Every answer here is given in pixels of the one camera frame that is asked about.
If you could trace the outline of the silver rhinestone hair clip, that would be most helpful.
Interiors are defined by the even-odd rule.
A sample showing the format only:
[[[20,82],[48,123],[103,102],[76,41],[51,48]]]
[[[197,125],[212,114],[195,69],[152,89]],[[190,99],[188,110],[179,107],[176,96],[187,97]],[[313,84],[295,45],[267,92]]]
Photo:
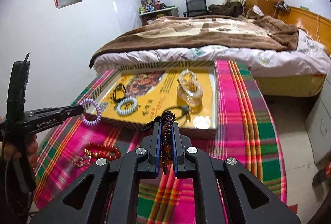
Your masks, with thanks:
[[[85,148],[84,154],[82,156],[74,157],[71,162],[79,169],[85,166],[89,166],[91,163],[91,151]]]

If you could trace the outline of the colourful plaid tablecloth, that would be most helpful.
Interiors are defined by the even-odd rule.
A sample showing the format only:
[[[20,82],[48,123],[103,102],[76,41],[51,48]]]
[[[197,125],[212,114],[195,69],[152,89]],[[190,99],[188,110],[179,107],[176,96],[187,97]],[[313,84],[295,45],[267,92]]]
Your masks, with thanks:
[[[218,92],[218,129],[215,138],[199,138],[193,145],[221,160],[234,157],[280,200],[287,199],[283,153],[273,118],[251,73],[243,63],[215,64]],[[81,173],[72,160],[88,143],[116,146],[121,154],[141,142],[136,130],[100,123],[88,127],[78,117],[66,120],[46,136],[35,169],[34,203],[44,208]],[[173,172],[142,181],[137,206],[138,223],[195,223],[193,183]]]

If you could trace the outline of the yellow striped box tray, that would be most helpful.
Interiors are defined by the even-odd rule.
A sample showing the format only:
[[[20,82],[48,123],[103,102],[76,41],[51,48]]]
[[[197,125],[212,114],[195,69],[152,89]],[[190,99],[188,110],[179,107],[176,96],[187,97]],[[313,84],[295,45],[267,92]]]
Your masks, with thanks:
[[[196,73],[203,87],[202,104],[190,108],[188,115],[182,115],[181,107],[186,102],[177,97],[178,76],[188,69]],[[138,107],[128,116],[119,116],[116,103],[112,100],[118,84],[125,89],[116,94],[134,97]],[[218,128],[217,76],[213,62],[169,62],[143,63],[119,66],[101,73],[85,92],[76,99],[80,103],[86,98],[95,100],[102,111],[102,121],[115,127],[139,130],[146,123],[171,109],[178,117],[181,134],[193,139],[214,139]]]

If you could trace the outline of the cluttered desk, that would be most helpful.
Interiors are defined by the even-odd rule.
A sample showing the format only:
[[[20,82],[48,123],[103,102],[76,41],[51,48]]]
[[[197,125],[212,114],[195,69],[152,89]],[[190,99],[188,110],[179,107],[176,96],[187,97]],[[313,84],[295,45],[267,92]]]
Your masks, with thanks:
[[[139,18],[142,26],[151,24],[154,20],[163,16],[178,16],[178,8],[175,6],[166,6],[160,1],[140,0]]]

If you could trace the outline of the white floral bed sheet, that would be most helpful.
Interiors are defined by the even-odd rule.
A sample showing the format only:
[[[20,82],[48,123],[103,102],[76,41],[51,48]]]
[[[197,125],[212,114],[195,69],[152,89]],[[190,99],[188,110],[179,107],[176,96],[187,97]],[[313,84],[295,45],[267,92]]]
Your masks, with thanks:
[[[179,61],[213,62],[238,60],[248,67],[254,77],[289,77],[297,75],[327,75],[330,57],[326,47],[299,31],[297,50],[276,52],[249,48],[228,48],[207,45],[201,48],[172,48],[138,52],[106,53],[96,58],[93,68],[98,73],[132,64]]]

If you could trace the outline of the brown fleece blanket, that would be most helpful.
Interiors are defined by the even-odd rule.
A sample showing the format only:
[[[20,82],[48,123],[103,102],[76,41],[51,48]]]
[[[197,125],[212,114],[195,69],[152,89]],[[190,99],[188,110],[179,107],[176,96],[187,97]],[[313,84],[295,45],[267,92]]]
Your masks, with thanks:
[[[153,23],[126,32],[103,45],[91,57],[107,53],[138,52],[155,49],[201,48],[223,45],[228,48],[250,48],[293,51],[299,43],[299,29],[269,15],[237,18],[221,15],[198,17],[165,16]]]

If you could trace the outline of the black office chair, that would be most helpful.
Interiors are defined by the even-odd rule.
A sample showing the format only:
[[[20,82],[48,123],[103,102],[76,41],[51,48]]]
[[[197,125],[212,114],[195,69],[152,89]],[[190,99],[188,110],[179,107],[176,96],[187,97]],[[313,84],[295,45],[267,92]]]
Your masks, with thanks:
[[[209,14],[206,5],[206,0],[185,0],[186,12],[183,13],[184,17],[205,16]]]

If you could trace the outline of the wooden headboard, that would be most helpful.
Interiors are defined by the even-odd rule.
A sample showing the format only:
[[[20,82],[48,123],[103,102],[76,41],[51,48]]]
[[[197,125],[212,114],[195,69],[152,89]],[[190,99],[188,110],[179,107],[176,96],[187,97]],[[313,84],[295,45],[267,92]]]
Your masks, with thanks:
[[[277,19],[286,24],[295,24],[305,30],[308,35],[323,44],[330,55],[331,21],[319,14],[291,7],[289,11],[279,10]]]

